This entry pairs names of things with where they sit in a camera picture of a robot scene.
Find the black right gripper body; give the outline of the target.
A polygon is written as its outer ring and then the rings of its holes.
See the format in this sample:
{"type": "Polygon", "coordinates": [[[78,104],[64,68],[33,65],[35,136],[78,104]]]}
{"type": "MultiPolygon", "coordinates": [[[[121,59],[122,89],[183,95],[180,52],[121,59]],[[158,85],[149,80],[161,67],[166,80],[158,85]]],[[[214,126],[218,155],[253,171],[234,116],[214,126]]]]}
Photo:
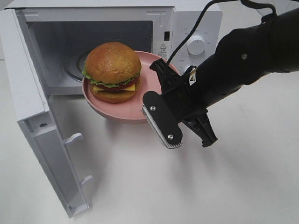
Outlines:
{"type": "Polygon", "coordinates": [[[163,59],[154,61],[150,67],[156,72],[162,98],[179,123],[184,123],[202,139],[202,146],[208,147],[217,141],[207,109],[194,102],[189,91],[189,74],[180,76],[163,59]]]}

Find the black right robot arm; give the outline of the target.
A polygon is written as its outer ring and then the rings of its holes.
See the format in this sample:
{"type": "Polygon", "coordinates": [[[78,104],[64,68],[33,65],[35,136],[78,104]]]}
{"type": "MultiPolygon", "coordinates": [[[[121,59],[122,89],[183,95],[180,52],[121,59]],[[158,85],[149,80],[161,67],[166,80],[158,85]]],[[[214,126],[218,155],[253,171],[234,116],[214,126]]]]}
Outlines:
{"type": "Polygon", "coordinates": [[[156,72],[162,92],[146,92],[142,110],[161,142],[167,148],[181,146],[178,125],[184,123],[208,147],[217,140],[207,116],[209,106],[267,74],[299,69],[299,11],[231,31],[212,56],[183,75],[163,59],[154,61],[150,69],[156,72]]]}

